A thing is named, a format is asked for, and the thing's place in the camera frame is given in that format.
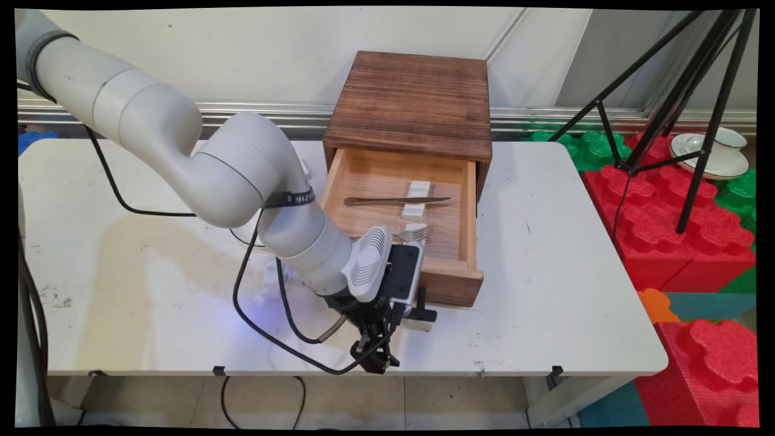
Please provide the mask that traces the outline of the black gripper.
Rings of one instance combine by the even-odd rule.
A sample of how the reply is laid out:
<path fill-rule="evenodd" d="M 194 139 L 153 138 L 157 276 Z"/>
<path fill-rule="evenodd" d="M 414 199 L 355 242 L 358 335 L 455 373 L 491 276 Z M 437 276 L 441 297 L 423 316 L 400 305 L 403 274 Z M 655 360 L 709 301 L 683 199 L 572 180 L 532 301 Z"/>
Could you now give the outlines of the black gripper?
<path fill-rule="evenodd" d="M 325 296 L 324 301 L 360 332 L 360 339 L 351 346 L 351 357 L 365 372 L 380 374 L 400 366 L 390 350 L 395 323 L 401 319 L 400 302 L 392 301 L 385 291 L 379 291 L 371 301 L 361 302 L 347 290 Z"/>

